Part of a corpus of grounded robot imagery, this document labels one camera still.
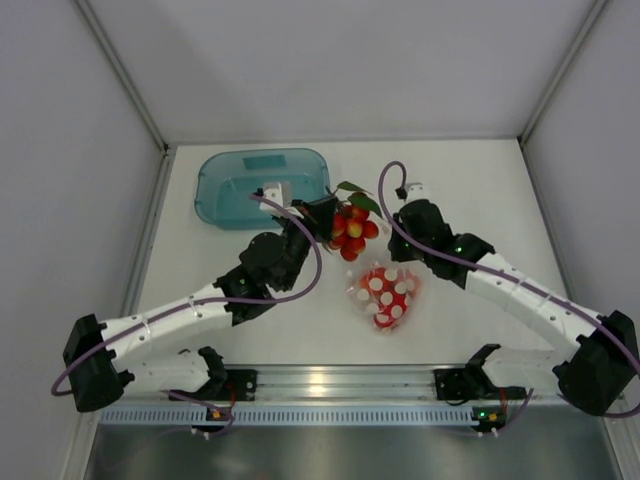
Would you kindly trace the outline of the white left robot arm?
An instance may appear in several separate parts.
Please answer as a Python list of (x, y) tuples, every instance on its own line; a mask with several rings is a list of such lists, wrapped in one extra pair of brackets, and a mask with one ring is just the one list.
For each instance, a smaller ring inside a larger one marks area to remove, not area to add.
[(255, 236), (235, 268), (183, 299), (128, 317), (100, 321), (89, 314), (77, 319), (52, 395), (64, 396), (60, 385), (67, 381), (67, 393), (80, 413), (108, 407), (128, 393), (161, 391), (194, 403), (219, 397), (228, 374), (221, 356), (205, 345), (205, 335), (310, 293), (319, 273), (303, 290), (293, 287), (307, 256), (319, 257), (321, 244), (329, 241), (338, 203), (333, 196), (295, 200), (289, 206), (268, 193), (252, 198), (281, 226), (280, 233)]

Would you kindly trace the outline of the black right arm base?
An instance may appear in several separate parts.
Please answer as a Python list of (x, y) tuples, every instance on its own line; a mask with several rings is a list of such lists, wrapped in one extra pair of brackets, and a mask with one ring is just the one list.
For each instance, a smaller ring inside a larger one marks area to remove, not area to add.
[(436, 394), (447, 402), (489, 399), (495, 387), (478, 368), (445, 368), (434, 371)]

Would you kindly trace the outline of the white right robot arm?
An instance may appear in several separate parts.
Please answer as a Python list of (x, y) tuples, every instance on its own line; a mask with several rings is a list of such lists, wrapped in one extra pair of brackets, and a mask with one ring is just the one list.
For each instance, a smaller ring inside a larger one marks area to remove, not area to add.
[(517, 350), (498, 344), (476, 352), (464, 368), (468, 388), (480, 397), (518, 387), (558, 394), (593, 416), (606, 416), (639, 370), (633, 321), (576, 305), (510, 265), (494, 247), (470, 234), (455, 234), (426, 199), (394, 213), (389, 250), (395, 261), (420, 261), (450, 281), (519, 320), (549, 350)]

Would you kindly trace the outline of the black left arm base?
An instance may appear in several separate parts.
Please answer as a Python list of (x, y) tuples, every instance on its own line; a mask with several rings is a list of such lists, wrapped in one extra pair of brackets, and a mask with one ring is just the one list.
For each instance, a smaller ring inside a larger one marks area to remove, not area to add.
[(181, 397), (198, 401), (252, 401), (257, 388), (258, 372), (254, 369), (226, 370), (224, 373), (216, 372), (202, 387), (195, 392), (177, 390), (175, 395), (170, 395), (172, 401), (178, 401)]

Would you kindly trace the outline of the fake food pieces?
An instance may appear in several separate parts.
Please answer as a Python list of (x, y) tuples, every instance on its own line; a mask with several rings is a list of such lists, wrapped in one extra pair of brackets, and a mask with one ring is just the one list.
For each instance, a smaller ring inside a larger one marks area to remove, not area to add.
[(422, 288), (422, 279), (409, 268), (376, 266), (354, 284), (354, 299), (381, 332), (401, 325)]

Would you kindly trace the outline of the red fake cherry bunch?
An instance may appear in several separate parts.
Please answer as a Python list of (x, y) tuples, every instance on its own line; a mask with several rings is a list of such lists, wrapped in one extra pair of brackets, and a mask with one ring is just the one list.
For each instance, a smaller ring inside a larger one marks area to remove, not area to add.
[(365, 252), (367, 242), (381, 235), (381, 208), (371, 192), (350, 181), (341, 181), (328, 194), (337, 203), (331, 236), (324, 245), (344, 261), (355, 262)]

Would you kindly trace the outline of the clear zip top bag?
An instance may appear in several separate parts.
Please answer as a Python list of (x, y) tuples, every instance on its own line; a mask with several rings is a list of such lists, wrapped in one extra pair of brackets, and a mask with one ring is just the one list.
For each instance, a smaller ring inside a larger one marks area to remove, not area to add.
[(349, 220), (345, 243), (339, 250), (344, 261), (345, 294), (353, 310), (384, 333), (397, 329), (411, 316), (425, 286), (421, 270), (391, 258), (391, 234), (385, 223)]

